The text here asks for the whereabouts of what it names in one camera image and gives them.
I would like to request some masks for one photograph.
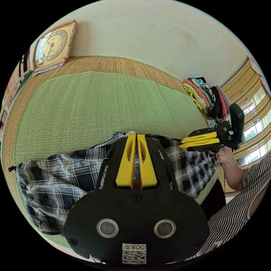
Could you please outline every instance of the stack of folded clothes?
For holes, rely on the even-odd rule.
[[[204,77],[184,78],[182,82],[201,111],[214,119],[226,119],[231,102],[218,86],[209,87]]]

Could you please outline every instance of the black and white striped sleeve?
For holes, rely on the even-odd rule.
[[[271,179],[271,151],[261,161],[244,170],[242,178],[243,189],[259,183],[262,180]]]

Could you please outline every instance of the label sticker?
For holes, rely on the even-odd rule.
[[[147,263],[145,244],[122,244],[122,263],[142,265]]]
[[[210,251],[218,248],[222,243],[223,243],[223,240],[222,241],[218,241],[218,242],[214,242],[208,252],[210,252]]]

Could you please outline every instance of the papers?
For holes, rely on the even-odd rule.
[[[46,69],[41,70],[41,71],[33,72],[32,77],[34,77],[34,76],[37,75],[37,74],[44,73],[44,72],[46,72],[46,71],[50,71],[50,70],[53,70],[53,69],[55,69],[55,68],[61,67],[61,66],[63,66],[63,65],[64,65],[64,63],[61,63],[61,64],[57,64],[57,65],[55,65],[55,66],[46,68]]]

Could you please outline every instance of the plaid fabric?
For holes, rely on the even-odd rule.
[[[114,133],[102,144],[86,150],[61,153],[43,161],[26,160],[17,165],[16,176],[31,222],[48,235],[61,234],[72,206],[94,191],[99,170],[110,145],[128,134]],[[217,163],[209,153],[184,152],[181,140],[147,134],[161,143],[172,162],[178,190],[193,199],[202,192],[213,176]],[[134,179],[140,179],[136,148]]]

